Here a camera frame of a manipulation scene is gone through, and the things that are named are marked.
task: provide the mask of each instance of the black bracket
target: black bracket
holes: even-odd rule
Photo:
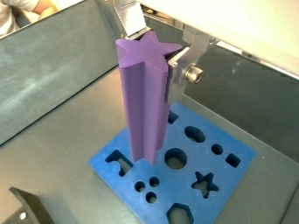
[[[10,191],[20,200],[23,207],[11,215],[3,224],[55,224],[39,197],[15,187]]]

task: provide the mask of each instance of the blue foam board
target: blue foam board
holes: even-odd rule
[[[179,102],[171,111],[155,165],[133,162],[127,129],[89,163],[143,223],[170,223],[175,207],[213,223],[257,153]]]

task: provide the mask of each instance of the purple star prism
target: purple star prism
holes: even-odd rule
[[[159,42],[154,31],[149,31],[141,40],[117,41],[134,161],[146,158],[154,164],[157,151],[165,144],[170,114],[170,105],[166,102],[166,57],[181,49],[181,45]]]

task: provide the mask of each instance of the hole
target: hole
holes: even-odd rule
[[[206,140],[206,136],[203,135],[203,132],[193,127],[193,126],[189,126],[186,129],[185,129],[185,135],[195,142],[195,143],[203,143],[205,140]]]
[[[211,151],[214,152],[214,154],[221,155],[223,153],[223,148],[219,144],[214,144],[211,146]]]
[[[146,189],[146,183],[145,183],[143,181],[138,181],[138,182],[135,183],[135,190],[137,190],[138,192],[142,192],[145,189]]]
[[[167,220],[170,224],[193,224],[193,211],[185,204],[173,204],[171,209],[167,212]]]
[[[202,197],[207,199],[210,197],[210,192],[217,192],[219,187],[213,183],[214,174],[209,173],[203,176],[198,171],[195,172],[197,182],[191,185],[193,189],[201,190]]]
[[[239,166],[241,159],[233,153],[229,154],[226,161],[233,167],[237,168]]]
[[[27,217],[27,213],[20,213],[20,220],[23,221]]]
[[[187,156],[183,150],[170,149],[165,153],[165,162],[171,169],[181,170],[187,164]]]
[[[174,122],[177,121],[178,118],[179,118],[179,116],[173,111],[170,111],[169,123],[174,124]]]
[[[159,186],[159,183],[161,183],[161,181],[159,181],[159,178],[158,177],[151,177],[150,178],[150,186],[158,187]]]
[[[107,162],[111,163],[113,161],[119,162],[121,164],[121,171],[119,171],[119,176],[125,177],[134,167],[134,164],[130,162],[127,157],[122,154],[119,150],[115,150],[110,156],[107,157]]]
[[[146,195],[146,201],[151,204],[154,204],[157,202],[157,195],[154,192],[150,192],[147,195]]]

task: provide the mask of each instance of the circular hole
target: circular hole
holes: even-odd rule
[[[150,192],[150,193],[146,195],[146,201],[147,201],[149,203],[151,203],[151,204],[157,202],[157,195],[155,195],[154,192]]]
[[[146,189],[146,183],[145,183],[143,181],[138,181],[138,182],[135,183],[135,190],[137,190],[138,192],[142,192],[145,189]]]
[[[27,217],[27,214],[26,213],[20,213],[20,220],[23,221]]]
[[[159,183],[161,183],[161,181],[159,181],[158,177],[150,178],[150,186],[157,187],[157,186],[159,186]]]
[[[165,153],[165,162],[171,169],[181,170],[187,164],[187,156],[183,150],[170,149]]]
[[[195,142],[195,143],[203,143],[205,140],[206,140],[206,136],[205,134],[202,133],[202,131],[193,127],[193,126],[189,126],[186,129],[185,129],[185,135]]]
[[[211,146],[211,151],[214,152],[214,154],[221,155],[223,153],[223,148],[219,144],[214,144]]]

